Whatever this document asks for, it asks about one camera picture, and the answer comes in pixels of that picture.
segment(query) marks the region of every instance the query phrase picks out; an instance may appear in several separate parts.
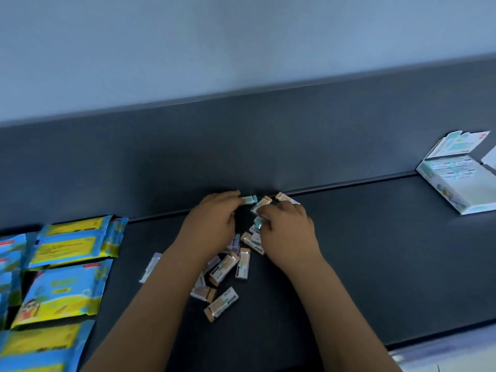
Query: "open cardboard box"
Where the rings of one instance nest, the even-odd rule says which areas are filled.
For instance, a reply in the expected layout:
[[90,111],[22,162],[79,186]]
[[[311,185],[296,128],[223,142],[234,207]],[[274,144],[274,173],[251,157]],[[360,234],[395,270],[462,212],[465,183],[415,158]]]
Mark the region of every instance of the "open cardboard box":
[[496,146],[481,165],[468,154],[489,132],[456,131],[441,138],[420,162],[417,172],[462,215],[496,210]]

